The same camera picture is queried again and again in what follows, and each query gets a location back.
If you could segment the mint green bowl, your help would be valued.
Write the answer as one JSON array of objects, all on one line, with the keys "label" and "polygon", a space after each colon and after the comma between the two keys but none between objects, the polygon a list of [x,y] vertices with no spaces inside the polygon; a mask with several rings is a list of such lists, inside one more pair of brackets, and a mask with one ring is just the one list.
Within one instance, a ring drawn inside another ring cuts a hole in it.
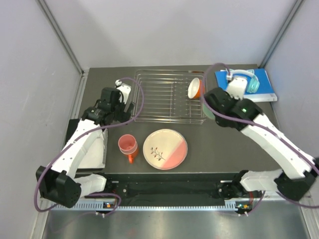
[{"label": "mint green bowl", "polygon": [[203,113],[206,115],[207,118],[211,119],[211,120],[215,120],[215,115],[213,114],[213,112],[205,105],[202,105],[202,110]]}]

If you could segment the white and orange bowl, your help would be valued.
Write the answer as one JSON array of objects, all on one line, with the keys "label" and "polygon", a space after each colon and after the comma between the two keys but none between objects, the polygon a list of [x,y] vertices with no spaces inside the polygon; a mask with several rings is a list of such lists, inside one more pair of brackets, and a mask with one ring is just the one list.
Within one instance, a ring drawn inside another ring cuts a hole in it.
[{"label": "white and orange bowl", "polygon": [[204,94],[204,83],[199,78],[194,78],[187,89],[187,96],[189,99],[198,99],[202,94]]}]

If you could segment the metal wire dish rack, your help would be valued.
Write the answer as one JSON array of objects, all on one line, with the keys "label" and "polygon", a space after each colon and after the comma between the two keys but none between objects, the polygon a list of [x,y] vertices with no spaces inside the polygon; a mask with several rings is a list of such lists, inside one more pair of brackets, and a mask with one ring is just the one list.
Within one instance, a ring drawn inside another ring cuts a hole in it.
[{"label": "metal wire dish rack", "polygon": [[138,70],[135,80],[143,89],[134,85],[132,102],[133,115],[140,122],[202,124],[206,116],[200,99],[191,100],[187,90],[194,78],[203,79],[204,72],[191,70]]}]

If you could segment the cream and pink plate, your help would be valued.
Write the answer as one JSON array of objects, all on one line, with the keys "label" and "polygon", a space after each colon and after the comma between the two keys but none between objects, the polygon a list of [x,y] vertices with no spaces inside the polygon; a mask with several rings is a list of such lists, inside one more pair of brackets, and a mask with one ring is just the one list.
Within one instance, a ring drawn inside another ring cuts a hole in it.
[{"label": "cream and pink plate", "polygon": [[144,141],[143,155],[146,162],[155,169],[171,170],[183,163],[188,145],[185,138],[172,129],[152,132]]}]

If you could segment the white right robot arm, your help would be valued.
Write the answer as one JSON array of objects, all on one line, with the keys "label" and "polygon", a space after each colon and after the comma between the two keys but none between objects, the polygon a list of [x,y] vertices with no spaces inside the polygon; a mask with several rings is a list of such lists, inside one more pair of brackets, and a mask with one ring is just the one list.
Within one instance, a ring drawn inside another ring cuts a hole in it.
[{"label": "white right robot arm", "polygon": [[257,143],[280,166],[279,170],[243,170],[232,181],[236,196],[252,191],[276,191],[287,200],[299,201],[319,176],[319,160],[289,141],[252,100],[244,98],[247,80],[233,79],[226,90],[214,88],[201,95],[203,104],[220,127],[229,127]]}]

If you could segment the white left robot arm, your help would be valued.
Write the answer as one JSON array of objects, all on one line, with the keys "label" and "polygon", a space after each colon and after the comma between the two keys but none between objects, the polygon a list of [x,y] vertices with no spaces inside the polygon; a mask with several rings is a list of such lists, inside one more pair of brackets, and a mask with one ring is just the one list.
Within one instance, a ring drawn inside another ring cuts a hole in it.
[{"label": "white left robot arm", "polygon": [[95,104],[86,109],[62,151],[47,167],[36,171],[35,196],[72,208],[80,198],[93,193],[109,197],[113,185],[99,174],[76,177],[82,161],[89,169],[103,166],[108,128],[123,126],[132,121],[134,104],[127,104],[131,86],[116,82],[114,88],[105,87]]}]

